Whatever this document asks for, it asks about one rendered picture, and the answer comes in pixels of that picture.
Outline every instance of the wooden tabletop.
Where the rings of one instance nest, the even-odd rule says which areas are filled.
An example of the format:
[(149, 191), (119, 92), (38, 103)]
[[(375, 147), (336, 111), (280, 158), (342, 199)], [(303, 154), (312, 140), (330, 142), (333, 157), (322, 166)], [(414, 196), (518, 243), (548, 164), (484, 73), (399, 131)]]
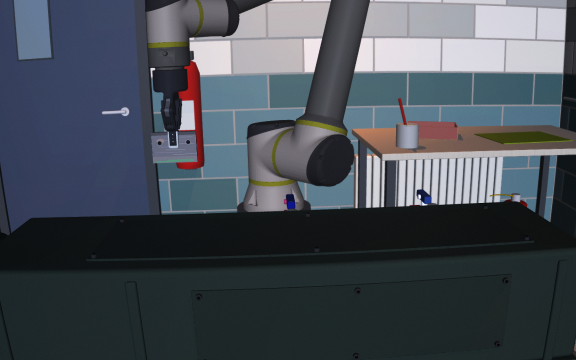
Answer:
[[(544, 132), (572, 141), (504, 145), (475, 134)], [(352, 129), (352, 134), (384, 161), (576, 155), (576, 132), (551, 125), (462, 126), (459, 139), (419, 139), (416, 149), (396, 146), (397, 129)]]

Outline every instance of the door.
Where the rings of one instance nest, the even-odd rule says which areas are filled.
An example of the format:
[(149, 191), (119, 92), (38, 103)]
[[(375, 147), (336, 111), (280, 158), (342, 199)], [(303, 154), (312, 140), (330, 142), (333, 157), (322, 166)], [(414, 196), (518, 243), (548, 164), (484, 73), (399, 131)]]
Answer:
[[(41, 11), (44, 27), (28, 18)], [(144, 0), (0, 0), (10, 231), (33, 217), (159, 213), (146, 54)], [(102, 114), (122, 108), (128, 116)]]

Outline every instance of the blue clamp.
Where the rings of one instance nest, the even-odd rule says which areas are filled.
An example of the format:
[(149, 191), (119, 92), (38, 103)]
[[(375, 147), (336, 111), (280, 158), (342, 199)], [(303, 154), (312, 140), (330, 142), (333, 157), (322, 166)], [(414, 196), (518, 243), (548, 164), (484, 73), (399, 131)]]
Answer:
[(283, 201), (284, 204), (286, 204), (286, 207), (288, 207), (288, 209), (295, 209), (295, 196), (294, 194), (287, 194), (286, 195), (286, 199)]
[(432, 203), (432, 199), (430, 198), (430, 195), (427, 192), (423, 191), (422, 189), (419, 189), (416, 191), (416, 198), (421, 200), (421, 202), (424, 204)]

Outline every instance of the red stick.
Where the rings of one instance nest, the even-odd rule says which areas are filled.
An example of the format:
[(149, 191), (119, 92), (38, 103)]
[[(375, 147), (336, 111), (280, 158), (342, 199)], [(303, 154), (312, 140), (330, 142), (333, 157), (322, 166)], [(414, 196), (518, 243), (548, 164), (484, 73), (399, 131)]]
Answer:
[(401, 117), (404, 119), (404, 125), (408, 125), (406, 122), (406, 114), (404, 114), (404, 105), (402, 104), (402, 98), (399, 98), (399, 109), (401, 109)]

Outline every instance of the white cup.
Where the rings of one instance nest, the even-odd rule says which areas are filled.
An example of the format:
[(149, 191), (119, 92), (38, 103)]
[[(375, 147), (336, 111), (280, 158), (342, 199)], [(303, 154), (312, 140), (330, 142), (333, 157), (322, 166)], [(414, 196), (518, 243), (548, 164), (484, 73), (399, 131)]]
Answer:
[(416, 149), (419, 147), (419, 125), (410, 123), (404, 125), (403, 123), (397, 124), (397, 148), (402, 149)]

